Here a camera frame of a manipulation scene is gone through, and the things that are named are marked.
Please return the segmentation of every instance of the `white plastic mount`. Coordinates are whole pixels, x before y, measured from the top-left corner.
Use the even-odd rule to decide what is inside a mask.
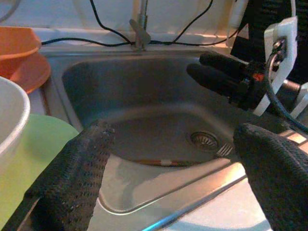
[[[278,90],[283,84],[283,81],[287,79],[293,69],[297,57],[296,37],[296,16],[284,19],[281,23],[270,25],[264,33],[266,60],[268,60],[273,49],[273,44],[277,41],[278,38],[286,38],[287,41],[287,56],[279,65],[279,70],[277,71],[276,77],[272,82],[272,87],[275,94],[278,92]],[[257,116],[261,116],[266,111],[269,105],[270,101],[267,95],[265,95],[259,105],[254,110],[254,114]]]

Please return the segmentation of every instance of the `sink drain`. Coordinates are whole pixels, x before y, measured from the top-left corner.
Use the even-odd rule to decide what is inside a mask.
[[[195,147],[203,151],[214,151],[218,149],[216,137],[208,132],[195,132],[190,136],[190,140]]]

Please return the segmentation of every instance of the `sink basin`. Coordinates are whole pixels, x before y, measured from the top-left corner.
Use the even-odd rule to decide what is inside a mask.
[[[245,177],[233,131],[251,122],[281,132],[277,119],[234,108],[186,74],[202,51],[56,53],[45,95],[51,115],[78,130],[104,118],[116,130],[89,230],[155,230]],[[200,163],[154,167],[132,161]]]

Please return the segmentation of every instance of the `faucet lever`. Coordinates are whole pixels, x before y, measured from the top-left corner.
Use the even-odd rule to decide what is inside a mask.
[[[135,20],[130,19],[129,24],[136,33],[136,47],[144,49],[151,42],[151,36]]]

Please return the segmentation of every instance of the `green plate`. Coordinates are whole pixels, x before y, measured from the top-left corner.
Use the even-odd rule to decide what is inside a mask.
[[[30,115],[16,155],[0,175],[0,230],[25,191],[64,145],[78,132],[71,125],[46,115]]]

